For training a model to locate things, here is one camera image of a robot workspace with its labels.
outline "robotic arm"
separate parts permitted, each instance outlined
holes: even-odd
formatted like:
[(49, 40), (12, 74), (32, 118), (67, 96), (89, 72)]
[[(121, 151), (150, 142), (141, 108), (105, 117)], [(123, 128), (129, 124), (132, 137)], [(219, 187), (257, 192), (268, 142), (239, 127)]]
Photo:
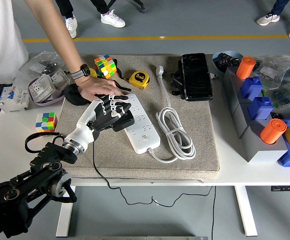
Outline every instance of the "robotic arm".
[[(62, 203), (77, 201), (70, 187), (71, 175), (61, 161), (74, 164), (101, 130), (122, 130), (134, 119), (127, 96), (106, 95), (94, 100), (77, 122), (76, 129), (65, 137), (62, 146), (48, 142), (30, 162), (30, 170), (10, 181), (0, 183), (0, 233), (7, 238), (28, 232), (32, 219), (51, 200)], [(34, 207), (28, 203), (45, 195)]]

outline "rubik's cube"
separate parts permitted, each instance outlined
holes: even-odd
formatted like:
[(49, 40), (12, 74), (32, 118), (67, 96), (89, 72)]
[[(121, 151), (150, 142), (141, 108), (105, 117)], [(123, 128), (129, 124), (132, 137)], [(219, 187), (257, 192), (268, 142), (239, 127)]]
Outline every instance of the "rubik's cube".
[(115, 72), (117, 72), (114, 60), (109, 55), (95, 59), (95, 70), (99, 76), (106, 79), (109, 79)]
[(36, 118), (36, 130), (40, 132), (55, 132), (57, 125), (57, 117), (54, 112), (48, 112), (48, 113), (40, 113), (37, 114)]

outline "smartphone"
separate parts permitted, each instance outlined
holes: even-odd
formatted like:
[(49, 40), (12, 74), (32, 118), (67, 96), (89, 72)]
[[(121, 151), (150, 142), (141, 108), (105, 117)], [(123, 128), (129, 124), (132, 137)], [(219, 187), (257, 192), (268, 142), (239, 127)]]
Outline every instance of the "smartphone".
[(213, 90), (204, 53), (185, 54), (181, 57), (184, 96), (187, 101), (213, 99)]

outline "orange cylinder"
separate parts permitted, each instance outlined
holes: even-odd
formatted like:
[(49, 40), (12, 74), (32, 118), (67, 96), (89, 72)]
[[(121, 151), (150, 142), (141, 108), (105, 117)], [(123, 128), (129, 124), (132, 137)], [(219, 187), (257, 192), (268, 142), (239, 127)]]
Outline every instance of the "orange cylinder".
[(255, 64), (256, 60), (253, 59), (251, 56), (244, 57), (238, 67), (236, 76), (239, 77), (240, 79), (249, 78)]
[(267, 144), (274, 144), (286, 130), (286, 123), (281, 119), (274, 118), (261, 132), (260, 138)]

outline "person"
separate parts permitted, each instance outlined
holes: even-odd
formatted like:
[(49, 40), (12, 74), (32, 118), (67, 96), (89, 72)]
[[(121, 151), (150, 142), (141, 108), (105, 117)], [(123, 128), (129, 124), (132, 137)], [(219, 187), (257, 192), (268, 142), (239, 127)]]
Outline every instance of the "person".
[[(79, 72), (83, 61), (52, 0), (24, 1), (69, 71)], [(0, 91), (2, 84), (13, 83), (19, 68), (27, 60), (28, 52), (14, 22), (11, 0), (0, 0)], [(112, 80), (83, 75), (75, 82), (81, 96), (91, 102), (97, 98), (96, 94), (122, 94)]]
[[(100, 21), (103, 24), (109, 24), (116, 28), (122, 28), (126, 25), (123, 19), (119, 18), (116, 14), (114, 14), (114, 10), (109, 10), (105, 0), (90, 1), (100, 13)], [(77, 19), (73, 14), (74, 9), (70, 3), (70, 0), (56, 0), (56, 3), (59, 7), (60, 14), (65, 17), (65, 25), (71, 37), (75, 38), (77, 35)]]
[(273, 9), (269, 13), (267, 13), (267, 15), (258, 19), (257, 23), (261, 26), (266, 26), (269, 23), (278, 22), (280, 19), (280, 14), (288, 2), (289, 0), (277, 0), (276, 3), (274, 4)]

